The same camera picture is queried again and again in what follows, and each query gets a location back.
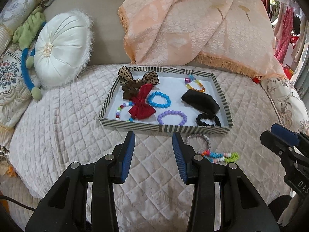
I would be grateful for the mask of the red velvet bow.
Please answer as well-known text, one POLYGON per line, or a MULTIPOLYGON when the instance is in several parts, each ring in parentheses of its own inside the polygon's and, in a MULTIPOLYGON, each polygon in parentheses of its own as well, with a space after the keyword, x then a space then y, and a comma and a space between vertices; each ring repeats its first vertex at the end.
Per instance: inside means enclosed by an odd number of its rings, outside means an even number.
POLYGON ((141 86, 138 94, 132 97, 131 101, 134 105, 128 112, 133 119, 143 120, 151 117, 156 112, 154 107, 146 103, 146 98, 152 87, 152 84, 144 84, 141 86))

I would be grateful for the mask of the leopard bow brown scrunchie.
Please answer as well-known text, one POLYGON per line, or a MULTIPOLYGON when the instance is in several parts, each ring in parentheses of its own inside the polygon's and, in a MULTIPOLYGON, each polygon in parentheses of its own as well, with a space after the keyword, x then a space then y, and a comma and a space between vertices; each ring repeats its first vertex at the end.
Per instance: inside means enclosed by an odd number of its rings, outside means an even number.
POLYGON ((144 84, 152 84, 155 86, 160 83, 159 77, 155 71, 148 71, 141 79, 135 79, 131 71, 126 66, 123 66, 119 69, 118 75, 121 77, 123 83, 121 88, 123 90, 124 100, 130 100, 132 97, 136 96, 144 84))

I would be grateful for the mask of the black velvet pouch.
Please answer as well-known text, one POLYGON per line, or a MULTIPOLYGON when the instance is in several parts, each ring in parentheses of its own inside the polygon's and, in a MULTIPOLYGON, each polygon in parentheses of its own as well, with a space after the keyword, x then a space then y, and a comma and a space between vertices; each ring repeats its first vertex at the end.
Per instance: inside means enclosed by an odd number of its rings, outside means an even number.
POLYGON ((205 114, 216 114, 220 110, 213 97, 203 92, 189 89, 182 95, 181 99, 186 104, 205 114))

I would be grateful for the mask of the striped white tray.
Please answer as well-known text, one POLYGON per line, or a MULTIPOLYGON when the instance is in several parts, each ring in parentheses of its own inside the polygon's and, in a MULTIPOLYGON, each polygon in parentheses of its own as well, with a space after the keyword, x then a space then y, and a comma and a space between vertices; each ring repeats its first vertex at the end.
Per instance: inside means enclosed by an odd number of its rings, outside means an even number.
POLYGON ((159 84, 152 87, 146 103, 155 113, 146 119, 133 119, 128 112, 134 103, 123 99, 123 85, 117 74, 111 90, 99 114, 102 125, 140 131, 180 132, 183 134, 226 134, 233 127, 232 115, 224 93, 213 73, 161 67, 128 67, 135 79, 141 79, 148 71, 155 71, 159 84), (187 90, 209 94, 220 110, 205 114, 182 101, 187 90))

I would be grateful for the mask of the beige quilted bedspread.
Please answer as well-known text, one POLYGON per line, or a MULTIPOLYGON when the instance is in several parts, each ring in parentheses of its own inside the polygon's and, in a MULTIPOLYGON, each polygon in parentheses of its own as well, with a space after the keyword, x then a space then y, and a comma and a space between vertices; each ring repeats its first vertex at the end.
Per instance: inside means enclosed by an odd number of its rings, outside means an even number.
MULTIPOLYGON (((15 128, 9 160, 20 181, 13 198, 36 206, 67 168, 110 153, 126 132, 99 121, 118 65, 88 67, 73 83, 44 92, 31 102, 15 128)), ((265 202, 290 193, 279 158, 260 143, 278 116, 263 88, 242 75, 215 71, 233 118, 228 134, 211 136, 217 152, 238 152, 238 165, 265 202)), ((127 180, 114 187, 121 231, 185 231, 193 186, 181 180, 169 134, 137 131, 127 180)))

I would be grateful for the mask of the round white pillow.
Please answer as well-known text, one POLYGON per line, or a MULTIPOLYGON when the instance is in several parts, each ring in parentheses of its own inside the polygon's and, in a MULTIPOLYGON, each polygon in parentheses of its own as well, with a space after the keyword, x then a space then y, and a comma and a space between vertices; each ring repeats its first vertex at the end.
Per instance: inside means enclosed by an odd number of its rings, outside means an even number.
POLYGON ((79 10, 55 15, 41 30, 34 68, 44 87, 72 82, 88 64, 92 51, 92 20, 79 10))

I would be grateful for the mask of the peach fringed blanket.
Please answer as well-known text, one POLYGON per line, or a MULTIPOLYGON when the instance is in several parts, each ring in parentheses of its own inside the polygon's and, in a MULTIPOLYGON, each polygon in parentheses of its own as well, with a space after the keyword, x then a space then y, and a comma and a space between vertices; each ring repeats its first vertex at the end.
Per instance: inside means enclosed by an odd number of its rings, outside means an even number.
POLYGON ((118 14, 134 64, 195 61, 250 78, 285 78, 261 0, 124 0, 118 14))

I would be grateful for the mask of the floral embroidered cushion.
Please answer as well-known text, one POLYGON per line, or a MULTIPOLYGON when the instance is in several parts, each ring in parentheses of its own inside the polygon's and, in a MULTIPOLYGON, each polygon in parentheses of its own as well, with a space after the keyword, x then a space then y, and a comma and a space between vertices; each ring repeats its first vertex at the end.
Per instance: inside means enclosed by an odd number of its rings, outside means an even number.
POLYGON ((15 126, 31 102, 21 74, 21 54, 11 44, 1 57, 1 154, 8 156, 15 126))

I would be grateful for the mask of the beige upholstered headboard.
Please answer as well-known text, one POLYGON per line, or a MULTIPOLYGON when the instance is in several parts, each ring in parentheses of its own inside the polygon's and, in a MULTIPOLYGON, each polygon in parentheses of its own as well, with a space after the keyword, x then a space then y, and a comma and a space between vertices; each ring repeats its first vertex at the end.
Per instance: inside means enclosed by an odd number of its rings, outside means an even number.
POLYGON ((124 0, 54 0, 45 9, 46 20, 70 10, 80 10, 92 20, 93 44, 89 65, 128 64, 124 51, 125 31, 118 9, 124 0))

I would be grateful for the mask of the green blue plush toy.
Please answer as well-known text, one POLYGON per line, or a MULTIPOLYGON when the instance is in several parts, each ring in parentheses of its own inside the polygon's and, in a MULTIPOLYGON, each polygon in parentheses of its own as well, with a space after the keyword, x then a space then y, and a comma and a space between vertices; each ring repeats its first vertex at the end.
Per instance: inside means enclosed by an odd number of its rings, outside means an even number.
POLYGON ((41 100, 42 94, 39 87, 35 86, 29 74, 29 70, 34 65, 35 48, 30 51, 30 45, 37 40, 38 35, 46 24, 46 18, 43 14, 43 8, 36 8, 19 26, 13 34, 13 43, 18 43, 21 49, 21 74, 28 90, 34 100, 41 100))

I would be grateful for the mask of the cylindrical bolster pillow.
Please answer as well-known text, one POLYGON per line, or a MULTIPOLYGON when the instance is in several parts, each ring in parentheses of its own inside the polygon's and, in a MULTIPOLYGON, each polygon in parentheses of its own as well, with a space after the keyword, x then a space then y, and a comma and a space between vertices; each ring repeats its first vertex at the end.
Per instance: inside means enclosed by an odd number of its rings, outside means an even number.
POLYGON ((23 24, 42 0, 11 0, 1 11, 1 55, 10 43, 15 30, 23 24))

